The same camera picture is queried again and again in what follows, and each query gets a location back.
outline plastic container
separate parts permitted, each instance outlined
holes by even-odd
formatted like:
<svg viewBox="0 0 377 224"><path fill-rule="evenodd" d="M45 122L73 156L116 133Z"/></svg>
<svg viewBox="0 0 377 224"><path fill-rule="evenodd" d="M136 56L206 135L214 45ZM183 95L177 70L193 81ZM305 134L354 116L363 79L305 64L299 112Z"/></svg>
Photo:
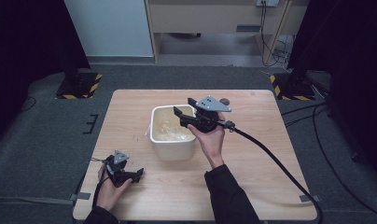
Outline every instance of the plastic container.
<svg viewBox="0 0 377 224"><path fill-rule="evenodd" d="M194 154L196 137L180 126L180 119L174 114L174 106L183 114L194 116L191 105L157 106L151 113L150 141L161 161L185 161Z"/></svg>

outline cabinet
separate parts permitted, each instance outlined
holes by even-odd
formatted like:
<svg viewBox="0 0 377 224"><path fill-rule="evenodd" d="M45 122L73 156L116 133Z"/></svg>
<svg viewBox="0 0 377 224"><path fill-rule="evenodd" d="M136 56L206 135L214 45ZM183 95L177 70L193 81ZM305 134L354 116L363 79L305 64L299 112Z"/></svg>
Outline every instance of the cabinet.
<svg viewBox="0 0 377 224"><path fill-rule="evenodd" d="M264 12L263 34L273 51L279 35L297 33L308 2L280 0L277 7L263 10L253 0L146 0L155 60L158 60L163 33L230 34L240 32L237 31L240 27L250 27L248 32L259 37ZM268 61L270 51L264 52Z"/></svg>

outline gray floor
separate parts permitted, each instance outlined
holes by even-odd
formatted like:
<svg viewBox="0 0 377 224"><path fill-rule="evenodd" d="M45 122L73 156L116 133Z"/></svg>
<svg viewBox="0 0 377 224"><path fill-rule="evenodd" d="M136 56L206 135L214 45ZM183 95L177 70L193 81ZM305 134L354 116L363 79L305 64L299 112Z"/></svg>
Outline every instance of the gray floor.
<svg viewBox="0 0 377 224"><path fill-rule="evenodd" d="M291 49L291 36L281 37L279 42L280 50L289 51ZM284 71L283 57L280 63L273 65L271 68L264 66L261 60L260 52L256 41L252 35L207 35L202 34L200 38L192 35L166 35L162 43L160 59L156 63L143 62L141 60L114 61L110 64L93 64L93 69L101 74L110 74L115 77L122 72L132 74L125 77L121 83L122 88L145 88L146 85L164 88L160 83L149 83L146 76L137 74L136 70L123 65L145 65L145 66L169 66L169 71L178 72L179 67L192 66L191 72L200 71L205 73L207 66L227 67L219 69L220 77L226 76L222 71L230 71L234 67L256 68L256 83L242 83L243 88L257 87L269 89L268 75L272 72ZM219 86L224 89L234 88L222 80ZM61 164L68 164L68 171L85 171L87 163L77 162L78 157L85 157L82 161L87 161L91 156L91 149L96 143L96 136L87 136L77 133L87 131L86 121L91 119L76 111L87 109L86 113L98 113L105 115L107 100L109 100L112 90L103 90L102 85L116 85L118 79L101 80L102 85L95 93L97 97L89 101L65 101L54 100L52 95L53 89L57 88L63 80L63 75L47 77L33 85L30 93L38 99L36 106L29 110L29 113L22 113L10 127L11 132L7 133L4 141L0 143L0 179L6 179L11 171L19 169L21 178L18 183L9 181L8 183L0 182L0 196L41 196L53 198L66 198L66 190L61 190L58 185L50 185L46 189L42 188L47 183L42 183L42 176L32 175L40 172L47 175L55 176L52 183L59 183L66 189L73 190L77 186L77 176L61 175ZM182 80L172 79L175 81L177 88L182 87ZM313 105L322 102L322 98L316 95L315 102L301 101L278 101L277 104L281 112L287 112L294 108L306 105ZM284 121L289 122L294 119L310 115L311 111L301 111L300 113L284 116ZM319 136L326 154L342 180L347 183L355 195L365 201L368 205L377 210L377 175L371 170L366 163L354 163L350 161L352 151L346 142L342 133L335 122L323 113L316 118L319 128ZM39 122L37 127L31 125L32 121ZM98 125L94 129L94 134L100 132ZM314 194L322 198L321 206L324 211L324 223L371 223L377 224L377 215L374 215L369 209L360 205L350 196L342 185L338 182L336 176L330 171L322 153L320 152L314 135L313 124L310 120L301 121L296 125L287 128L292 145L298 156L298 160L303 171L304 177ZM14 148L24 147L25 150L14 152ZM38 150L43 152L42 148L52 148L55 150L44 151L52 158L53 162L42 162ZM64 158L61 155L71 155L71 158ZM19 167L16 164L10 164L10 156L13 161L19 161L20 158L30 158L28 161L20 162ZM32 204L32 203L0 203L0 223L72 223L72 207L55 204ZM140 224L161 224L171 222L138 222ZM281 223L313 223L312 221L270 221L272 224Z"/></svg>

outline power cord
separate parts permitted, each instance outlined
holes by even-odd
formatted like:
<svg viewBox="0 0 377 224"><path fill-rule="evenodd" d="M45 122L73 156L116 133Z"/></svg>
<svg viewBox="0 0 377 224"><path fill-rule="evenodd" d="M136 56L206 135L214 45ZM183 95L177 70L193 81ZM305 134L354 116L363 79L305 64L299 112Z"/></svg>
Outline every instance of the power cord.
<svg viewBox="0 0 377 224"><path fill-rule="evenodd" d="M317 94L320 95L320 97L322 97L322 99L326 100L326 97L328 97L328 94L326 92L322 92L321 90L319 90L315 85L312 85L312 87L314 88L314 90L317 92Z"/></svg>
<svg viewBox="0 0 377 224"><path fill-rule="evenodd" d="M321 111L319 112L316 112L316 109L321 106L321 105L326 105L326 103L321 103L321 104L317 104L317 105L309 105L309 106L305 106L305 107L301 107L301 108L298 108L298 109L294 109L294 110L291 110L291 111L288 111L286 113L282 113L281 115L284 116L284 115L287 115L287 114L290 114L290 113L294 113L294 112L297 112L297 111L300 111L300 110L303 110L303 109L307 109L307 108L312 108L314 107L314 111L313 111L313 114L311 116L309 116L310 118L313 118L313 125L314 125L314 133L315 133L315 136L316 136L316 141L317 141L317 144L319 145L319 148L323 154L323 157L325 158L328 166L330 167L332 173L337 177L337 180L340 182L340 184L342 185L342 187L357 201L359 202L361 205L363 205L364 207L366 207L367 209L369 209L371 212L373 212L374 214L377 215L377 211L375 209L373 209L372 207L370 207L368 204L364 203L361 199L358 198L358 196L356 196L349 188L348 186L342 181L342 179L340 178L340 176L337 174L337 171L335 170L334 166L331 164L331 161L328 159L328 156L326 155L326 152L325 150L323 149L323 146L320 142L320 138L319 138L319 134L318 134L318 131L317 131L317 128L316 128L316 122L315 122L315 117L317 115L319 115L321 112L323 112L325 109L328 109L328 107L325 107L323 108Z"/></svg>
<svg viewBox="0 0 377 224"><path fill-rule="evenodd" d="M316 112L314 115L315 115L315 116L318 116L318 115L320 115L321 113L323 113L323 112L326 111L326 110L328 110L328 107L323 108L323 109L320 110L319 112ZM310 118L312 118L314 115L312 115L312 116L306 116L306 117L303 117L303 118L301 118L301 119L295 119L295 120L293 120L293 121L290 121L290 122L286 123L285 126L286 126L286 127L289 127L289 126L291 126L291 125L293 125L293 124L296 124L296 123L298 123L299 121L302 121L302 120L304 120L304 119L310 119Z"/></svg>
<svg viewBox="0 0 377 224"><path fill-rule="evenodd" d="M100 159L96 159L96 158L91 158L91 161L101 161L101 162L104 162L105 160L100 160Z"/></svg>
<svg viewBox="0 0 377 224"><path fill-rule="evenodd" d="M313 125L314 125L314 133L315 133L315 136L316 136L316 141L317 141L317 144L319 145L320 147L320 151L322 152L323 154L323 157L325 158L326 162L328 163L328 166L330 167L331 171L333 172L333 174L337 177L338 181L340 182L340 184L343 186L343 188L358 202L360 203L361 205L363 205L364 207L366 207L367 209L369 209L371 212L373 212L374 214L377 215L377 211L375 209L373 209L372 207L370 207L368 204L364 203L361 199L359 199L349 188L348 186L342 181L342 179L340 178L340 176L337 174L337 171L335 170L334 166L331 164L330 160L328 159L328 156L326 155L326 152L325 150L323 149L323 146L322 146L322 143L320 142L320 139L319 139L319 134L318 134L318 131L317 131L317 128L316 128L316 122L315 122L315 113L316 113L316 109L317 109L317 106L314 108L314 111L313 111Z"/></svg>
<svg viewBox="0 0 377 224"><path fill-rule="evenodd" d="M291 48L290 48L290 51L286 52L284 62L282 63L282 67L284 68L284 70L287 73L292 73L293 72L293 69L287 68L288 67L288 61L290 60L291 51L293 50L293 46L294 46L294 35L291 36Z"/></svg>
<svg viewBox="0 0 377 224"><path fill-rule="evenodd" d="M264 66L268 66L268 67L276 65L277 63L281 63L283 65L285 71L291 73L291 71L289 71L285 68L286 61L288 61L288 55L290 54L290 52L286 52L287 36L286 36L286 42L283 42L281 40L277 40L278 42L281 42L282 44L284 44L284 49L283 50L275 49L274 51L277 52L276 54L272 52L271 48L267 45L267 43L264 39L263 28L264 28L264 25L265 25L266 15L267 15L267 1L261 1L261 28L260 28L260 35L261 35L261 41L262 41L261 61L262 61ZM264 61L265 48L267 48L267 50L272 55L273 59L275 60L274 63L267 64Z"/></svg>
<svg viewBox="0 0 377 224"><path fill-rule="evenodd" d="M245 137L246 139L250 140L251 142L253 142L254 144L258 145L261 149L264 150L264 152L266 152L273 161L276 162L276 164L282 169L282 171L287 175L287 177L293 182L294 185L297 186L297 188L299 188L304 194L305 196L307 196L310 201L314 204L314 207L316 209L316 212L318 214L318 223L323 223L323 211L322 211L322 208L320 207L319 203L314 199L314 197L300 184L300 182L294 178L294 176L287 170L287 168L270 152L269 149L267 149L267 147L265 147L261 142L259 142L259 140L257 140L256 138L252 137L251 135L247 134L247 133L244 133L242 132L241 130L233 127L230 129L231 132L236 132L238 134L240 134L241 136Z"/></svg>

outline wooden table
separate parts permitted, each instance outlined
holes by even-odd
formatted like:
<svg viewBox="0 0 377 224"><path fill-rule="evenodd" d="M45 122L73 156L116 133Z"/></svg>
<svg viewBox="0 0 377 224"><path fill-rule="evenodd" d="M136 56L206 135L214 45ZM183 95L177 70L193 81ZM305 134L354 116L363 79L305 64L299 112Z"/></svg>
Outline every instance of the wooden table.
<svg viewBox="0 0 377 224"><path fill-rule="evenodd" d="M92 155L105 159L118 149L130 155L127 172L145 168L141 181L128 188L113 210L119 220L214 219L203 178L211 168L198 141L191 160L160 161L146 135L154 107L186 104L188 97L200 101L209 94L228 98L232 112L224 113L226 119L268 147L307 189L271 91L119 90L113 94ZM315 219L314 206L300 201L300 190L258 146L226 132L223 157L261 220ZM80 191L91 197L77 200L75 219L85 219L91 210L100 166L90 162Z"/></svg>

